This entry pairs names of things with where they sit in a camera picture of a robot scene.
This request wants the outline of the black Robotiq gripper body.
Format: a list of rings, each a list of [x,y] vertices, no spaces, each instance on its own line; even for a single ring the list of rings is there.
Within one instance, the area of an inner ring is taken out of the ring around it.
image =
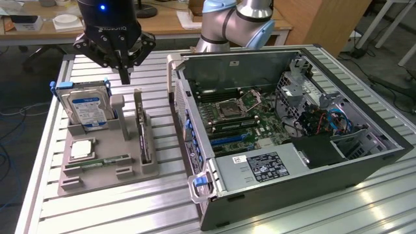
[[[84,34],[97,42],[98,35],[106,35],[114,50],[120,53],[122,65],[126,57],[126,32],[141,32],[133,1],[78,0],[77,6],[84,20]]]

